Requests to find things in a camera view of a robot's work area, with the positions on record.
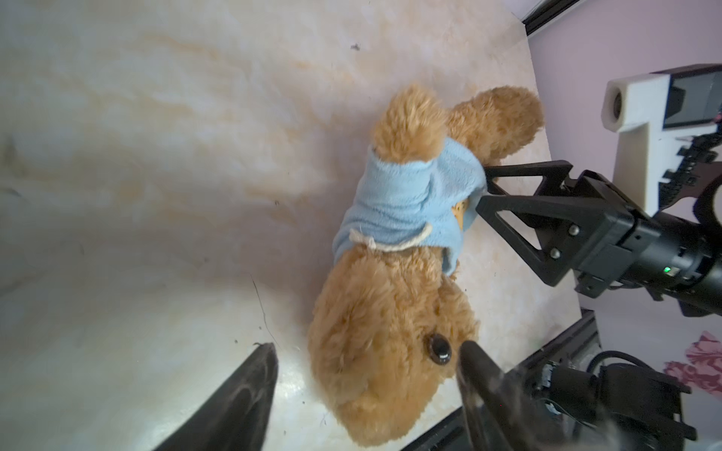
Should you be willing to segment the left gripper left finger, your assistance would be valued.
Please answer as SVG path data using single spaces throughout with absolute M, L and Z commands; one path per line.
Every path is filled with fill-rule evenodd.
M 261 450 L 279 364 L 273 343 L 257 348 L 159 450 Z

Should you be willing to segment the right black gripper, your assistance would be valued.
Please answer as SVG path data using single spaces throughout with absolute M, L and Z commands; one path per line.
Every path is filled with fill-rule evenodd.
M 590 298 L 643 288 L 656 301 L 676 299 L 686 316 L 720 314 L 721 223 L 714 211 L 720 177 L 693 188 L 696 219 L 689 221 L 665 212 L 648 216 L 592 171 L 580 175 L 569 197 L 572 169 L 563 160 L 487 166 L 477 213 L 546 285 L 575 269 L 577 291 Z M 541 178 L 535 197 L 509 195 L 496 182 L 531 177 Z

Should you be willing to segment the brown plush teddy bear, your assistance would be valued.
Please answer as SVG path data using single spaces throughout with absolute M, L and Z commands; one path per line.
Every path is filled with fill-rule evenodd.
M 520 86 L 485 90 L 453 107 L 410 86 L 390 101 L 369 149 L 388 163 L 426 163 L 449 137 L 485 171 L 530 144 L 544 123 L 538 96 Z M 446 275 L 440 247 L 383 252 L 356 244 L 334 261 L 315 302 L 308 351 L 328 409 L 357 445 L 408 434 L 454 375 L 460 346 L 478 335 L 456 282 L 459 259 Z

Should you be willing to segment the light blue bear hoodie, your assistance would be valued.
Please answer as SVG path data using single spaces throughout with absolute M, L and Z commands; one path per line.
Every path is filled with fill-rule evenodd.
M 382 161 L 370 148 L 352 206 L 336 234 L 334 261 L 356 244 L 383 252 L 412 247 L 443 249 L 442 271 L 452 275 L 468 230 L 477 214 L 454 208 L 474 207 L 487 192 L 484 168 L 476 156 L 447 137 L 432 161 L 400 165 Z

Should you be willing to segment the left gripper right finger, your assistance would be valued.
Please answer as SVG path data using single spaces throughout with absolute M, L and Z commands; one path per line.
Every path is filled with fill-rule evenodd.
M 524 392 L 523 374 L 504 372 L 474 341 L 458 353 L 457 383 L 474 450 L 560 450 L 563 428 Z

